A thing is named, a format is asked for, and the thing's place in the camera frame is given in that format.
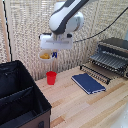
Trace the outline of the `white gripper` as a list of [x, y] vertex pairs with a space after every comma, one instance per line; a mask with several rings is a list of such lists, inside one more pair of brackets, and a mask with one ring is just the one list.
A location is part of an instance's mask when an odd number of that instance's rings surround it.
[[[71, 49], [73, 44], [72, 34], [42, 34], [40, 36], [40, 47], [42, 49]], [[52, 58], [57, 58], [57, 51], [52, 52]]]

